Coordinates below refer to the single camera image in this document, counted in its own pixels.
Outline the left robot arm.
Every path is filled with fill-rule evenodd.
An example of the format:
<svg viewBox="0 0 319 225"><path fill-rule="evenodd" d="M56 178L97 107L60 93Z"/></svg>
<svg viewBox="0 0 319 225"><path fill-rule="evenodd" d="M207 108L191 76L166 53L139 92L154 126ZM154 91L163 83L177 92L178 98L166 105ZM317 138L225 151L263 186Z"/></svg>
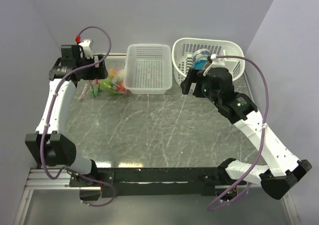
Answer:
<svg viewBox="0 0 319 225"><path fill-rule="evenodd" d="M61 46L61 57L49 71L49 94L42 119L34 133L25 136L25 144L47 176L49 167L59 166L81 174L87 186L94 186L99 173L94 160L86 159L65 135L65 124L71 99L81 80L105 79L108 76L104 56L94 56L92 40Z"/></svg>

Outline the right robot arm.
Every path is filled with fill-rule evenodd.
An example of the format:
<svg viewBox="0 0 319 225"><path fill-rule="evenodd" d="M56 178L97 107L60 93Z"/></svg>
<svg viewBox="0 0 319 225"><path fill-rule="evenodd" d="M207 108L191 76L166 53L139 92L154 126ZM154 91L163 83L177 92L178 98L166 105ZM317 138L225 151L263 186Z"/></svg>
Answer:
<svg viewBox="0 0 319 225"><path fill-rule="evenodd" d="M211 68L208 73L190 68L181 82L182 93L187 95L195 84L193 95L207 98L218 112L240 130L258 150L266 165L243 163L227 159L219 168L218 179L223 184L238 182L259 184L273 199L281 199L312 168L307 160L291 153L263 121L257 106L244 93L235 91L232 75L227 69Z"/></svg>

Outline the white rectangular perforated basket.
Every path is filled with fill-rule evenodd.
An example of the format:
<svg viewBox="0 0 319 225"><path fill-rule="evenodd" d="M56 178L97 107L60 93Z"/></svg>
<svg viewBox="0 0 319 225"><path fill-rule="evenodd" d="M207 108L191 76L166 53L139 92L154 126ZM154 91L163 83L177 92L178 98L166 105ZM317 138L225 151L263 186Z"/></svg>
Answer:
<svg viewBox="0 0 319 225"><path fill-rule="evenodd" d="M165 44L131 44L124 70L123 85L132 94L163 95L172 87L171 48Z"/></svg>

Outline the clear zip top bag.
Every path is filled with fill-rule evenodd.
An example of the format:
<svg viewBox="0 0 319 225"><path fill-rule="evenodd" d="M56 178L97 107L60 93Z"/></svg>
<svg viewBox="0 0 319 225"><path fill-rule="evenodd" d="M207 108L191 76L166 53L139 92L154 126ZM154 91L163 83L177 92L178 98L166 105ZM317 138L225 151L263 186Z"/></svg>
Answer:
<svg viewBox="0 0 319 225"><path fill-rule="evenodd" d="M125 70L115 70L111 68L108 73L108 77L105 79L94 79L86 83L78 100L82 100L87 93L89 93L91 97L96 98L102 91L107 92L110 95L126 94L127 89L124 87L123 83Z"/></svg>

